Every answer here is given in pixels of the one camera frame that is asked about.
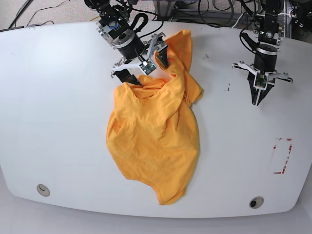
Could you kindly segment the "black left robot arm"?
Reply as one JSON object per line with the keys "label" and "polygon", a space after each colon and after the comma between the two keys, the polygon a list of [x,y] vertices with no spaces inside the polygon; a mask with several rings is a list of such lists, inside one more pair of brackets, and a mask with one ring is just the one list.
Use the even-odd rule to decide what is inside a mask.
{"label": "black left robot arm", "polygon": [[277,79],[293,83],[293,79],[287,73],[278,73],[275,69],[281,42],[278,14],[282,12],[284,3],[281,0],[261,0],[260,6],[264,8],[264,16],[260,16],[256,10],[252,11],[245,1],[242,0],[241,4],[245,12],[252,17],[251,23],[255,24],[254,33],[258,35],[258,41],[251,39],[242,29],[239,39],[245,48],[254,54],[254,61],[250,65],[239,61],[232,64],[232,67],[248,71],[247,81],[252,105],[257,106],[275,86]]}

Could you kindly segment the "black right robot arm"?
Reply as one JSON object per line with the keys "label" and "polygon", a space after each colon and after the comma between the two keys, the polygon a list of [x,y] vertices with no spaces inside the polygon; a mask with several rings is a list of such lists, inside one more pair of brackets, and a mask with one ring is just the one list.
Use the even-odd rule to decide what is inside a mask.
{"label": "black right robot arm", "polygon": [[140,11],[132,23],[129,24],[130,13],[136,0],[119,1],[119,5],[111,5],[109,0],[86,0],[85,5],[98,12],[100,20],[97,31],[105,41],[122,55],[121,59],[112,67],[111,77],[118,77],[122,83],[140,85],[141,83],[129,72],[138,68],[149,75],[156,69],[152,61],[155,55],[163,68],[169,67],[167,58],[168,45],[163,40],[165,34],[154,30],[142,36],[137,34],[147,25],[149,18],[144,11]]}

